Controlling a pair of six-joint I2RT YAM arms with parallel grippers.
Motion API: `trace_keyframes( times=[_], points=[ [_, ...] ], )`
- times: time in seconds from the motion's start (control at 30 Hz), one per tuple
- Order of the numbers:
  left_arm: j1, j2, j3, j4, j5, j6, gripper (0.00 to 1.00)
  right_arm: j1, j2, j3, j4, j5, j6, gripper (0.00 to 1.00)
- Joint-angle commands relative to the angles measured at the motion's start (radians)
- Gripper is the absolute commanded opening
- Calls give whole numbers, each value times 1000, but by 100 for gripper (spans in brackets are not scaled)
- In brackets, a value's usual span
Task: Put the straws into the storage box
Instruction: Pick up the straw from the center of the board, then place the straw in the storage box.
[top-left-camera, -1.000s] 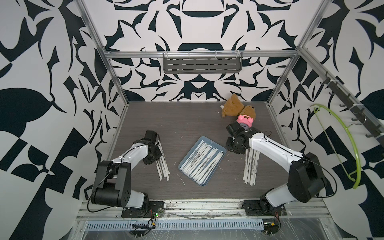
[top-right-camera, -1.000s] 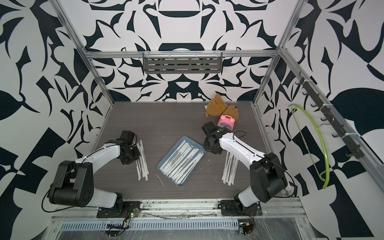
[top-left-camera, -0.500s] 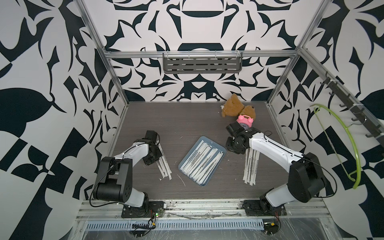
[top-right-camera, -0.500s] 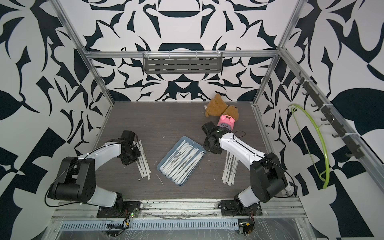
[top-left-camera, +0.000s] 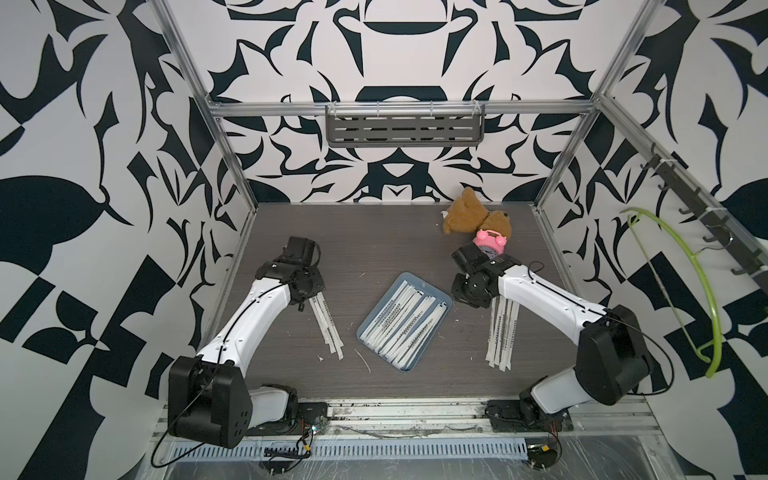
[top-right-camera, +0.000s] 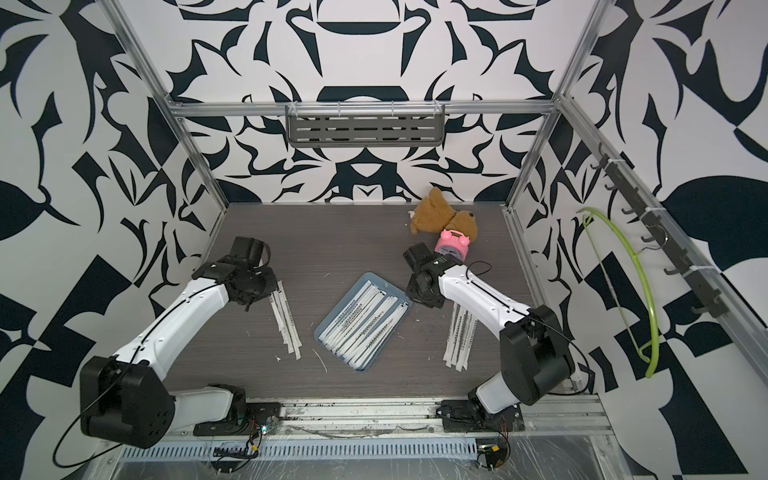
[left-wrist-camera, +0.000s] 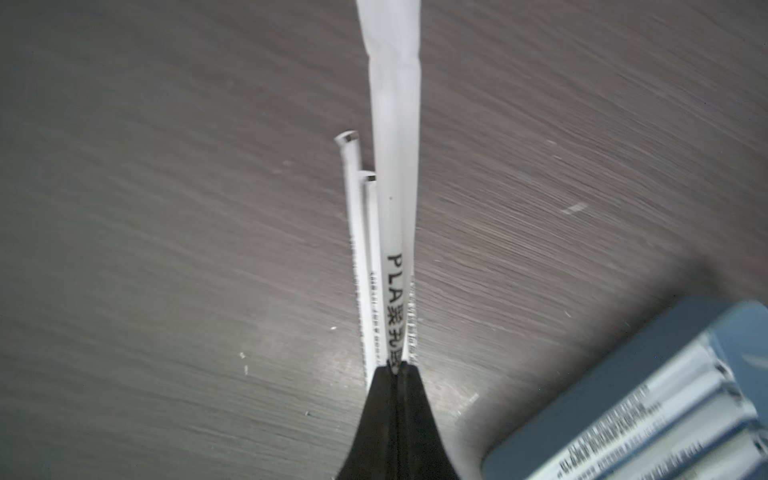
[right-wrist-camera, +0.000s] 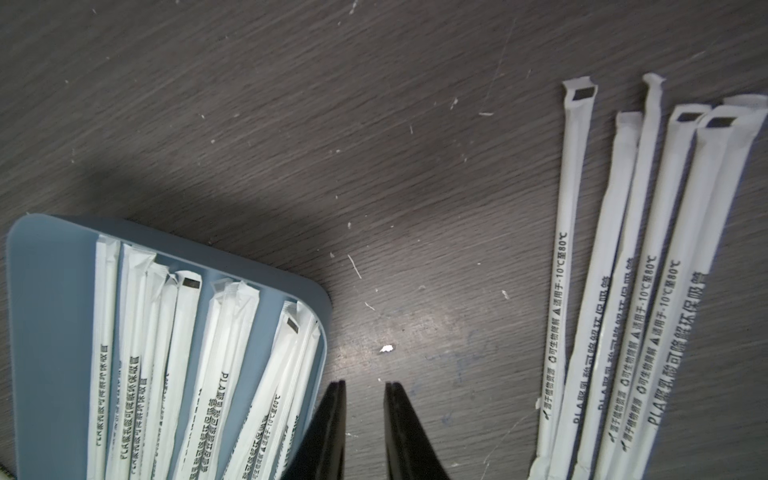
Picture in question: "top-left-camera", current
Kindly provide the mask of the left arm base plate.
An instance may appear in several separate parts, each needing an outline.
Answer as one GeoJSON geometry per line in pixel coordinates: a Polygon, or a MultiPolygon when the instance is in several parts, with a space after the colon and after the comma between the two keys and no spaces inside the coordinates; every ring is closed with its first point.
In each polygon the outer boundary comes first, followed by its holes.
{"type": "Polygon", "coordinates": [[[310,427],[323,433],[328,424],[328,411],[327,402],[299,401],[288,409],[285,419],[251,428],[247,431],[247,436],[299,435],[310,427]]]}

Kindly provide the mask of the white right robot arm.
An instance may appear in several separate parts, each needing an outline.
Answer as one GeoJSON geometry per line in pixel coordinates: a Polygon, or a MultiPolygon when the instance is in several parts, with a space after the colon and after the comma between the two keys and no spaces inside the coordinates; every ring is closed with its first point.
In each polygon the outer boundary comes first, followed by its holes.
{"type": "Polygon", "coordinates": [[[543,279],[518,260],[488,257],[473,243],[452,258],[461,272],[452,296],[473,308],[496,298],[510,300],[545,320],[576,346],[575,365],[547,376],[519,395],[528,423],[553,417],[589,401],[614,405],[652,370],[652,358],[636,315],[621,305],[607,308],[543,279]]]}

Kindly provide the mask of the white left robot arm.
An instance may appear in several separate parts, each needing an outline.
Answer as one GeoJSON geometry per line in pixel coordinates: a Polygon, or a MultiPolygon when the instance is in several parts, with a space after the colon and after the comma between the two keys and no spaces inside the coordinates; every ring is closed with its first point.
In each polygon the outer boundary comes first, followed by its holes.
{"type": "Polygon", "coordinates": [[[282,253],[257,269],[241,305],[222,330],[192,357],[179,357],[168,377],[168,429],[178,438],[233,448],[252,430],[292,428],[296,391],[264,385],[250,391],[245,377],[257,347],[290,306],[302,309],[325,289],[320,250],[290,237],[282,253]]]}

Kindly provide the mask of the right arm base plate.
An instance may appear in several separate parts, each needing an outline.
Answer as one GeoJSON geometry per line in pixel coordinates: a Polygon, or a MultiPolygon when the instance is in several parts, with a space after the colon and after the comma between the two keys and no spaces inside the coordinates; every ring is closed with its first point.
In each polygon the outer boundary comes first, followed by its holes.
{"type": "Polygon", "coordinates": [[[496,433],[501,432],[569,432],[573,422],[567,410],[547,414],[534,405],[530,399],[489,400],[484,417],[496,433]]]}

